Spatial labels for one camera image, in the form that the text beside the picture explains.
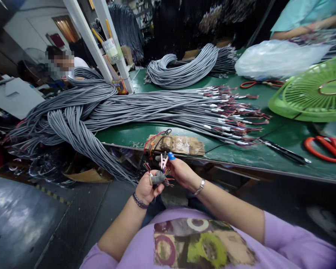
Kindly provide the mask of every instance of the white pole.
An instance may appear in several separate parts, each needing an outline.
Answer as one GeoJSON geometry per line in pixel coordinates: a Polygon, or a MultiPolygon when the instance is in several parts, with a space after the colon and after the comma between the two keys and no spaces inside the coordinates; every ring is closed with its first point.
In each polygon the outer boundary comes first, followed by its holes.
{"type": "MultiPolygon", "coordinates": [[[[111,28],[111,34],[112,34],[114,44],[116,45],[117,49],[120,50],[120,44],[119,44],[119,41],[118,41],[116,30],[115,30],[113,22],[112,22],[111,15],[110,15],[109,10],[108,10],[106,0],[93,0],[93,4],[94,4],[94,8],[96,10],[96,13],[98,15],[98,18],[100,19],[100,23],[101,23],[101,26],[102,26],[102,29],[104,31],[104,34],[105,34],[106,38],[109,38],[109,32],[108,32],[108,29],[107,29],[107,26],[106,26],[106,19],[107,19],[108,23],[109,23],[109,27],[111,28]]],[[[128,93],[133,93],[134,88],[133,88],[133,85],[132,85],[132,80],[129,77],[129,73],[128,73],[127,66],[126,66],[126,63],[124,61],[124,57],[123,57],[122,52],[119,53],[119,55],[121,55],[121,57],[116,62],[116,64],[117,64],[120,76],[122,77],[122,80],[124,81],[124,85],[126,86],[128,93]]]]}
{"type": "Polygon", "coordinates": [[[101,51],[99,50],[96,40],[93,37],[93,33],[86,22],[85,16],[82,13],[80,6],[78,5],[77,0],[63,0],[69,14],[71,15],[73,22],[78,28],[83,40],[85,41],[88,50],[91,52],[93,59],[95,60],[98,68],[100,69],[103,78],[107,82],[112,82],[113,78],[106,62],[104,61],[101,51]]]}

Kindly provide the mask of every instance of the red scissors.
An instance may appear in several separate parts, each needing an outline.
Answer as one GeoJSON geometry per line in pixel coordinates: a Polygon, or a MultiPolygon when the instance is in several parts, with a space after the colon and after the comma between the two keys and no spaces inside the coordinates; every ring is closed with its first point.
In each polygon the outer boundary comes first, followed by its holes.
{"type": "Polygon", "coordinates": [[[318,140],[320,143],[322,143],[322,145],[324,147],[326,147],[335,157],[336,157],[336,138],[334,137],[323,137],[323,136],[317,136],[317,137],[308,137],[305,142],[304,145],[306,147],[306,149],[308,151],[310,151],[310,153],[314,154],[315,156],[325,160],[325,161],[329,161],[332,163],[336,163],[336,158],[330,158],[327,157],[323,154],[321,154],[320,152],[316,151],[312,145],[311,142],[314,140],[318,140]]]}
{"type": "Polygon", "coordinates": [[[244,82],[240,85],[240,87],[242,89],[247,89],[247,88],[250,88],[254,85],[257,85],[257,84],[265,84],[265,85],[268,85],[268,86],[272,86],[272,87],[281,87],[284,85],[284,81],[280,81],[280,80],[266,80],[266,81],[247,81],[247,82],[244,82]]]}

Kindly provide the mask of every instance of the green workbench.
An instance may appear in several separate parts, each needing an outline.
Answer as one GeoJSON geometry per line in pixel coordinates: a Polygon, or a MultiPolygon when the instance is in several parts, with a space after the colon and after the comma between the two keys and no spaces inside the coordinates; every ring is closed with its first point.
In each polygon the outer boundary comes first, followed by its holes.
{"type": "MultiPolygon", "coordinates": [[[[136,93],[163,90],[154,84],[144,84],[145,75],[145,69],[130,72],[136,93]]],[[[274,114],[268,108],[268,101],[276,92],[276,89],[265,85],[255,85],[249,89],[240,89],[240,84],[245,81],[247,80],[233,74],[230,75],[229,78],[221,79],[207,76],[187,89],[226,84],[231,88],[238,87],[234,93],[241,95],[248,93],[251,95],[259,95],[258,99],[239,100],[239,102],[249,102],[257,105],[264,113],[273,116],[269,124],[261,125],[264,128],[261,133],[253,135],[259,137],[284,125],[265,138],[311,160],[312,163],[308,165],[296,164],[263,144],[253,145],[247,149],[235,145],[225,145],[206,153],[204,157],[200,158],[206,159],[211,163],[336,183],[336,163],[323,161],[310,154],[304,148],[303,141],[307,137],[316,136],[316,134],[311,134],[309,131],[308,127],[311,123],[291,120],[274,114]]],[[[168,127],[172,129],[172,134],[174,135],[197,137],[199,141],[204,142],[205,151],[222,143],[207,136],[170,125],[144,123],[130,123],[123,126],[112,127],[98,132],[96,137],[107,145],[143,150],[143,145],[149,135],[157,134],[166,130],[168,127]]]]}

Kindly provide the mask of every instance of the teal shirt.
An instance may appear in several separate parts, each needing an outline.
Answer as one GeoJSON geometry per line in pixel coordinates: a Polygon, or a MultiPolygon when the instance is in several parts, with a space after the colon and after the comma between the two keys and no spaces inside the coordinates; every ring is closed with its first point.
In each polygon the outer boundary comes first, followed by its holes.
{"type": "Polygon", "coordinates": [[[286,32],[336,15],[336,0],[290,0],[271,29],[286,32]]]}

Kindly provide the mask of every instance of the plastic bag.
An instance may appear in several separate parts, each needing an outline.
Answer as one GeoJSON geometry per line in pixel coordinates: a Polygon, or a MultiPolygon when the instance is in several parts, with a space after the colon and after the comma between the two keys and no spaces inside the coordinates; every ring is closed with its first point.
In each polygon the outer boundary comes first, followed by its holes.
{"type": "Polygon", "coordinates": [[[300,47],[287,40],[269,40],[246,49],[235,64],[236,73],[254,80],[285,79],[320,62],[330,45],[300,47]]]}

